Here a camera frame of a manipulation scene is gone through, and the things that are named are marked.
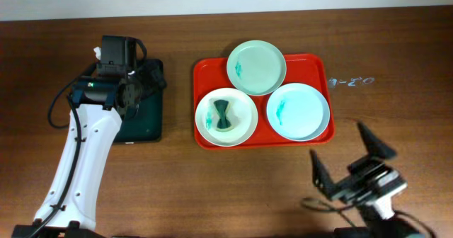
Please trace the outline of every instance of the wire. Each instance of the wire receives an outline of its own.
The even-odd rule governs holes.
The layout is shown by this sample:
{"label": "wire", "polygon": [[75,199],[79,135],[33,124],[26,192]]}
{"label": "wire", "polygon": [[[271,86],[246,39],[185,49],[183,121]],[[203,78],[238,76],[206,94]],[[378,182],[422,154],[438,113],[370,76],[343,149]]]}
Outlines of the wire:
{"label": "wire", "polygon": [[425,229],[425,231],[430,235],[431,238],[436,238],[437,235],[436,233],[434,232],[434,230],[432,230],[431,227],[428,227],[427,224],[423,223],[421,220],[419,220],[418,218],[412,216],[411,214],[409,213],[406,213],[402,210],[395,210],[395,215],[396,216],[404,216],[404,217],[407,217],[409,220],[412,220],[414,221],[415,223],[419,224],[421,227],[423,227]]}
{"label": "wire", "polygon": [[[318,205],[322,205],[324,208],[318,208],[318,207],[315,207],[315,206],[312,206],[310,205],[310,203],[316,203]],[[352,205],[348,205],[348,206],[345,206],[343,208],[335,208],[333,207],[332,205],[322,201],[322,200],[319,200],[319,199],[316,199],[316,198],[302,198],[302,201],[301,201],[301,206],[308,209],[308,210],[313,210],[313,211],[316,211],[318,213],[337,213],[339,214],[351,227],[357,227],[354,222],[348,217],[346,216],[343,211],[346,211],[346,210],[351,210],[353,209],[354,207],[358,206],[360,203],[354,203]]]}
{"label": "wire", "polygon": [[91,64],[88,68],[86,68],[86,70],[84,72],[82,72],[80,75],[78,75],[76,78],[74,78],[73,80],[71,80],[71,82],[69,82],[66,86],[63,87],[63,89],[61,89],[57,95],[54,97],[54,99],[52,100],[52,103],[50,104],[49,106],[49,111],[47,112],[47,121],[49,122],[50,126],[53,127],[53,128],[56,128],[56,129],[65,129],[65,128],[68,128],[69,124],[66,124],[66,125],[55,125],[52,121],[52,111],[53,111],[53,108],[54,108],[54,105],[55,103],[57,102],[58,98],[62,95],[62,93],[67,89],[69,88],[77,79],[79,79],[81,76],[90,76],[92,75],[92,73],[94,72],[94,70],[96,69],[96,65],[98,63],[93,63]]}
{"label": "wire", "polygon": [[72,178],[74,177],[74,172],[76,171],[76,166],[77,166],[77,161],[79,160],[79,154],[80,154],[80,147],[81,147],[81,138],[82,138],[82,129],[80,125],[80,120],[79,120],[79,115],[77,114],[77,110],[75,109],[74,105],[72,104],[71,98],[67,96],[68,104],[69,107],[71,108],[71,111],[74,115],[74,120],[76,121],[76,131],[77,131],[77,143],[76,143],[76,151],[74,153],[74,158],[72,160],[72,165],[71,169],[69,170],[69,175],[68,179],[66,180],[66,184],[64,185],[63,192],[61,196],[59,197],[58,203],[56,205],[52,205],[53,210],[47,216],[44,221],[40,223],[37,229],[35,231],[28,235],[26,238],[33,238],[35,235],[37,235],[42,228],[47,225],[47,223],[58,213],[58,210],[63,210],[62,205],[64,202],[64,199],[66,198],[66,195],[68,194],[69,187],[71,186]]}

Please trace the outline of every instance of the wooden table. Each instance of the wooden table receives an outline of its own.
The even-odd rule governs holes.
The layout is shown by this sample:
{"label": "wooden table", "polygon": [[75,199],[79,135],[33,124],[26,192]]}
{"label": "wooden table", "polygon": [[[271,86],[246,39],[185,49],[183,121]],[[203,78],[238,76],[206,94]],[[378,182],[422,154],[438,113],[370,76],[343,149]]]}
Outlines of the wooden table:
{"label": "wooden table", "polygon": [[[46,121],[58,90],[94,61],[102,35],[140,38],[165,65],[159,143],[115,145],[105,167],[96,231],[142,237],[269,237],[345,227],[298,206],[321,195],[309,147],[206,151],[193,137],[192,71],[245,40],[311,52],[326,66],[336,136],[316,146],[335,180],[365,154],[352,119],[398,150],[389,164],[408,189],[395,208],[453,233],[453,7],[295,11],[211,16],[0,23],[0,236],[30,224],[53,180],[67,132]],[[60,101],[55,121],[68,121]],[[348,213],[362,225],[355,211]]]}

